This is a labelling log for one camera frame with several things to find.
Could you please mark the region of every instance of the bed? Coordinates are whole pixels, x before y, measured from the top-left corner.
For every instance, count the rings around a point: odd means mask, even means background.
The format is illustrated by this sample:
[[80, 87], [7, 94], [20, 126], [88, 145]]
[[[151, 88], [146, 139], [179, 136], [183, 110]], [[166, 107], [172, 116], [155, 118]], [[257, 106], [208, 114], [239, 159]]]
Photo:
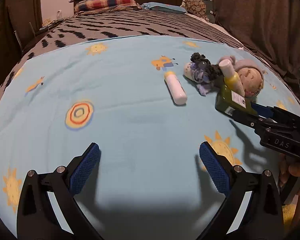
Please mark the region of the bed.
[[[105, 239], [197, 238], [224, 199], [198, 158], [202, 141], [233, 165], [270, 169], [277, 178], [277, 154], [252, 129], [215, 110], [216, 91], [202, 97], [182, 76], [197, 51], [212, 63], [223, 55], [253, 60], [265, 73], [257, 102], [300, 115], [282, 80], [211, 25], [146, 9], [78, 15], [45, 36], [0, 87], [0, 218], [8, 229], [16, 235], [27, 172], [67, 165], [91, 142], [101, 149], [100, 165], [75, 199]], [[173, 104], [164, 71], [152, 63], [162, 57], [188, 96], [185, 106]], [[88, 114], [77, 124], [68, 118], [74, 111]], [[49, 197], [62, 228], [71, 231]]]

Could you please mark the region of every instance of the cartoon animal print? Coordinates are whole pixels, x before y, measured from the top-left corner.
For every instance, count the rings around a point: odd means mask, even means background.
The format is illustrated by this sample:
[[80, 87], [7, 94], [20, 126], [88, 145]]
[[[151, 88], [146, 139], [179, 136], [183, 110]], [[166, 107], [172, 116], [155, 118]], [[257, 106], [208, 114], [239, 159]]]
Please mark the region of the cartoon animal print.
[[15, 79], [20, 73], [23, 71], [23, 67], [18, 70], [18, 72], [14, 75], [13, 79]]
[[39, 84], [43, 85], [43, 78], [44, 78], [44, 76], [41, 77], [40, 79], [38, 79], [35, 84], [33, 84], [30, 87], [28, 87], [27, 90], [26, 90], [26, 93], [28, 93], [28, 92], [36, 89]]
[[163, 71], [167, 71], [167, 67], [173, 67], [173, 64], [178, 65], [178, 63], [172, 63], [171, 59], [166, 56], [161, 56], [158, 60], [151, 61], [151, 64], [155, 66], [157, 70], [162, 68]]

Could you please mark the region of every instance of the plaid pillow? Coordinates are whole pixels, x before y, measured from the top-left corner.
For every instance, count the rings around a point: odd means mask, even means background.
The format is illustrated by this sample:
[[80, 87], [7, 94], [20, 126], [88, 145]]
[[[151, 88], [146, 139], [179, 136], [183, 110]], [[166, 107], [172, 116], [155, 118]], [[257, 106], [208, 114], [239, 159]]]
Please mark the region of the plaid pillow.
[[135, 0], [84, 0], [77, 3], [74, 7], [74, 12], [93, 11], [105, 12], [115, 11], [122, 7], [136, 7], [141, 9], [140, 5]]

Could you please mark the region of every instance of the white bottle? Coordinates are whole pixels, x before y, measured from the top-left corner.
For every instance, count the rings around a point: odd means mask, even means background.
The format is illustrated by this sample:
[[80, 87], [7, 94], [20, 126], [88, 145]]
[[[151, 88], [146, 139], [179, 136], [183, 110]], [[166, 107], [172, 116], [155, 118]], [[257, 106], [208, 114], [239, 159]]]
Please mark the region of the white bottle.
[[187, 101], [187, 96], [176, 74], [173, 71], [168, 71], [164, 74], [164, 80], [168, 85], [173, 101], [176, 105], [184, 105]]
[[224, 75], [224, 82], [228, 88], [237, 94], [244, 97], [244, 88], [241, 79], [236, 71], [234, 71], [233, 65], [229, 59], [224, 59], [219, 63], [219, 67]]

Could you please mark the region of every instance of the dark brown floral cushion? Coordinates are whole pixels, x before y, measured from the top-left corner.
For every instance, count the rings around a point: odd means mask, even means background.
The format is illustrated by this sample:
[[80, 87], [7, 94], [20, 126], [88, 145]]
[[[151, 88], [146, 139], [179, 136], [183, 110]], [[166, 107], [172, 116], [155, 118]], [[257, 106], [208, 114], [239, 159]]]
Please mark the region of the dark brown floral cushion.
[[215, 23], [212, 1], [213, 0], [183, 0], [183, 7], [188, 12], [205, 19], [207, 22]]

